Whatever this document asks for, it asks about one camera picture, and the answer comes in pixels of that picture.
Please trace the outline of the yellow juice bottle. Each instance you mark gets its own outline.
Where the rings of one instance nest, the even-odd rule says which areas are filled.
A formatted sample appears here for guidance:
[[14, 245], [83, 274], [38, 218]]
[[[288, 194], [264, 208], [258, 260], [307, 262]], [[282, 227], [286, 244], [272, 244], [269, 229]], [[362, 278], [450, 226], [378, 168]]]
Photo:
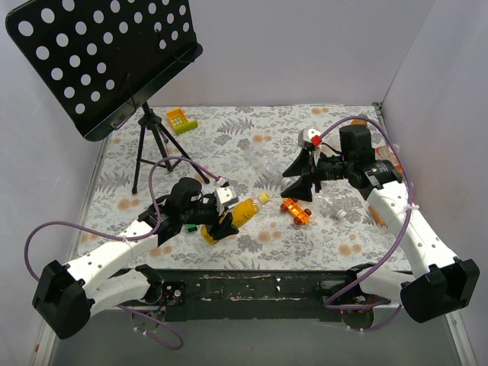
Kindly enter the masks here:
[[[230, 212], [233, 215], [233, 224], [240, 229], [247, 222], [249, 222], [256, 214], [258, 214], [263, 204], [258, 196], [255, 198], [248, 198], [245, 201], [237, 204]], [[216, 244], [219, 240], [212, 240], [207, 229], [210, 229], [209, 225], [204, 225], [201, 227], [201, 235], [205, 241], [211, 245]]]

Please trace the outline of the pale yellow bottle cap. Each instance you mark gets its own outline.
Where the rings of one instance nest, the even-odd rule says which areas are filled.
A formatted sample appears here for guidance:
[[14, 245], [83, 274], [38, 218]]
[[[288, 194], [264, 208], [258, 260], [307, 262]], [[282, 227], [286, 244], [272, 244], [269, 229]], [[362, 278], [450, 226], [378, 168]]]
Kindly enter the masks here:
[[263, 203], [263, 204], [267, 204], [270, 200], [271, 200], [271, 196], [266, 193], [266, 192], [262, 192], [259, 196], [258, 196], [258, 199]]

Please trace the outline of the crushed orange label bottle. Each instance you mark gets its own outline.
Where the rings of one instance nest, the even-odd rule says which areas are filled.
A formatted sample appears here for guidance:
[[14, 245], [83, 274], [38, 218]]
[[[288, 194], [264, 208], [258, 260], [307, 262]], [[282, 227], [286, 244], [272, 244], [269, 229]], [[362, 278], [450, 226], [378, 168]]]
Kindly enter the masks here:
[[378, 146], [374, 149], [376, 160], [389, 160], [394, 165], [399, 165], [399, 162], [389, 145]]

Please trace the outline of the orange juice bottle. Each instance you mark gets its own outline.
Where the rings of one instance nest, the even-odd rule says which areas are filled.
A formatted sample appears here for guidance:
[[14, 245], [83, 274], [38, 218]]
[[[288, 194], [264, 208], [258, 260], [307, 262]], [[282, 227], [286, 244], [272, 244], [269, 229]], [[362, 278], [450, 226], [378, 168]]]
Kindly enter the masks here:
[[368, 122], [366, 120], [362, 120], [362, 119], [354, 119], [354, 120], [352, 120], [352, 122], [350, 124], [351, 125], [363, 125], [363, 126], [368, 128]]

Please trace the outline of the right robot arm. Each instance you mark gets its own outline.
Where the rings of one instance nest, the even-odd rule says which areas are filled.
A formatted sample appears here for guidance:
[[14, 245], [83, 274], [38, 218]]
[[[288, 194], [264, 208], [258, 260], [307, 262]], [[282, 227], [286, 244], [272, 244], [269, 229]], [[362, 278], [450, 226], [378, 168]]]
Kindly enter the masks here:
[[389, 252], [401, 248], [411, 272], [384, 270], [383, 259], [352, 268], [352, 279], [329, 296], [324, 306], [369, 310], [371, 304], [346, 300], [362, 303], [375, 295], [398, 303], [418, 323], [467, 307], [480, 276], [475, 261], [460, 259], [442, 242], [414, 204], [413, 187], [406, 176], [392, 162], [376, 158], [366, 126], [341, 127], [339, 140], [340, 151], [327, 156], [320, 150], [323, 135], [314, 129], [302, 130], [298, 137], [300, 155], [283, 173], [283, 177], [297, 180], [281, 196], [311, 202], [322, 182], [347, 180], [396, 236]]

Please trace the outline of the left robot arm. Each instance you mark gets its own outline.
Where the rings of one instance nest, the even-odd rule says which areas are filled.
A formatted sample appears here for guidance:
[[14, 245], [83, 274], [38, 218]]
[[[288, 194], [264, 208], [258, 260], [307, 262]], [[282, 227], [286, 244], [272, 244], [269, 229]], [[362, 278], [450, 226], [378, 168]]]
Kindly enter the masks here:
[[148, 265], [129, 270], [125, 265], [178, 235], [186, 224], [210, 227], [212, 239], [236, 234], [230, 207], [238, 201], [227, 183], [203, 194], [199, 181], [180, 179], [116, 240], [66, 264], [54, 260], [46, 265], [32, 301], [34, 309], [60, 339], [67, 339], [103, 310], [131, 300], [159, 303], [162, 276]]

